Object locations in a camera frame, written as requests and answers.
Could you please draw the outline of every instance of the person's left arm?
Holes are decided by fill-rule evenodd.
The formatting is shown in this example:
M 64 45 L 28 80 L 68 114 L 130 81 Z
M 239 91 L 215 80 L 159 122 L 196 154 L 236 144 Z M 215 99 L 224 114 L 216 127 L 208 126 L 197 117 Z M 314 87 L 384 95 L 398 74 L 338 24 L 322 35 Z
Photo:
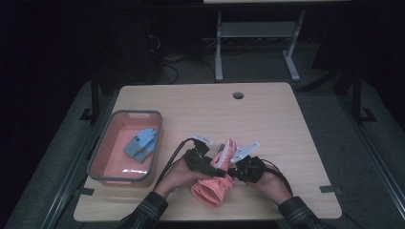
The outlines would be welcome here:
M 182 158 L 173 164 L 163 180 L 155 190 L 138 205 L 134 212 L 122 219 L 116 229 L 146 229 L 154 228 L 159 222 L 161 215 L 168 207 L 166 199 L 171 193 L 182 186 L 193 184 L 200 178 L 208 176 L 190 171 L 185 160 Z

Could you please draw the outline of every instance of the pink garment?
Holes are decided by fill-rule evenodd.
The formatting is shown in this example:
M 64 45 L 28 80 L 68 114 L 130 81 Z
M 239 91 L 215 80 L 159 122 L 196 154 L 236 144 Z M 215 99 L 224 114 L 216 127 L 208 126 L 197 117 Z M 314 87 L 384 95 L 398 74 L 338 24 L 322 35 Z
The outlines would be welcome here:
M 235 152 L 236 143 L 232 139 L 229 139 L 225 144 L 224 150 L 212 159 L 210 165 L 214 168 L 227 171 L 232 165 L 230 159 Z M 232 177 L 226 174 L 225 177 L 199 179 L 191 187 L 191 194 L 208 207 L 219 207 L 224 201 L 226 190 L 231 187 Z

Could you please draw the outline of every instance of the hand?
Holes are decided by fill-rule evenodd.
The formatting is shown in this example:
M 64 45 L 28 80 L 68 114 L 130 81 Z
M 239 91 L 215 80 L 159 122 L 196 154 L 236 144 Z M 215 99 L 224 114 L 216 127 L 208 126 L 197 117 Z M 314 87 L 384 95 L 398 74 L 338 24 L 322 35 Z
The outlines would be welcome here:
M 273 166 L 267 165 L 267 167 L 277 171 Z M 288 191 L 284 182 L 274 174 L 268 172 L 264 172 L 256 183 L 246 182 L 245 184 L 259 190 L 259 192 L 277 204 L 277 206 L 292 198 L 292 194 Z
M 154 191 L 162 197 L 167 198 L 176 189 L 182 186 L 189 186 L 201 178 L 210 178 L 210 176 L 189 170 L 187 163 L 182 158 L 172 165 L 169 172 L 167 172 Z

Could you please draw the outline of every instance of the folded blue fabric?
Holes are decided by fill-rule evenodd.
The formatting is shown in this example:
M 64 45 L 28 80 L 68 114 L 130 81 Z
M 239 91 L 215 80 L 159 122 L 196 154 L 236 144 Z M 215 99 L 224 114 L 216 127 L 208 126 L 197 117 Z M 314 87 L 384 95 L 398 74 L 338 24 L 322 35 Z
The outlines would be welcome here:
M 125 147 L 124 152 L 131 158 L 143 162 L 149 153 L 155 149 L 156 133 L 153 128 L 139 131 Z

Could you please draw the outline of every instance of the plaid sleeve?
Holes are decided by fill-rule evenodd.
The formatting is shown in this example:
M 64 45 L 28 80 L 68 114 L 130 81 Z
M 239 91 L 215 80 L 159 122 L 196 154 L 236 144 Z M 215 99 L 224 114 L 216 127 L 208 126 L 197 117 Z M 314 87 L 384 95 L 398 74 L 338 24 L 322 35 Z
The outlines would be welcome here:
M 138 205 L 134 212 L 122 219 L 116 229 L 149 229 L 154 228 L 159 222 L 161 215 L 166 210 L 166 199 L 155 192 L 148 196 Z
M 333 226 L 319 219 L 299 197 L 291 198 L 279 206 L 280 213 L 291 229 L 332 229 Z

